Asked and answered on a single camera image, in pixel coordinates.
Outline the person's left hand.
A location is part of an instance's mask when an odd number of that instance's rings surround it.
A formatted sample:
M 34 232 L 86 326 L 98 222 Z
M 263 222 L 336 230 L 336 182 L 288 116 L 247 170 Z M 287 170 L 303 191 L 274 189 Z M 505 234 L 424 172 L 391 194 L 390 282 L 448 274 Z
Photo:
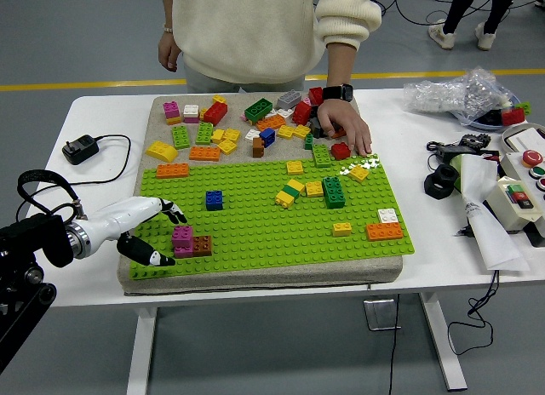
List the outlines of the person's left hand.
M 349 102 L 325 100 L 318 107 L 318 120 L 329 136 L 335 133 L 333 123 L 341 126 L 346 132 L 351 151 L 356 150 L 361 156 L 372 153 L 370 128 Z

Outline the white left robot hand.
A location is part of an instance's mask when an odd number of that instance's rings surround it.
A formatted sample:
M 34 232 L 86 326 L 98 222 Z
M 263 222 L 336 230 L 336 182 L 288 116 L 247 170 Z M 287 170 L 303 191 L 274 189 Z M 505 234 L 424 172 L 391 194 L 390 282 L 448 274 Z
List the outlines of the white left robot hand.
M 187 223 L 181 209 L 159 197 L 129 197 L 110 204 L 92 214 L 79 225 L 86 235 L 80 257 L 89 257 L 106 241 L 116 241 L 118 252 L 143 266 L 173 266 L 175 259 L 156 251 L 149 243 L 130 231 L 159 213 L 166 214 L 174 224 Z

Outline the person's right hand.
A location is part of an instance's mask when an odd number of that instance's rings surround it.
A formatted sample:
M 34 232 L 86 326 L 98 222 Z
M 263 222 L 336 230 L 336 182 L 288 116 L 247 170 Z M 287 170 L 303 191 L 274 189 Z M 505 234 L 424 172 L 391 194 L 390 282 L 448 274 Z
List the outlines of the person's right hand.
M 158 41 L 158 62 L 169 72 L 176 72 L 178 57 L 181 50 L 175 43 L 174 35 L 171 32 L 163 32 Z

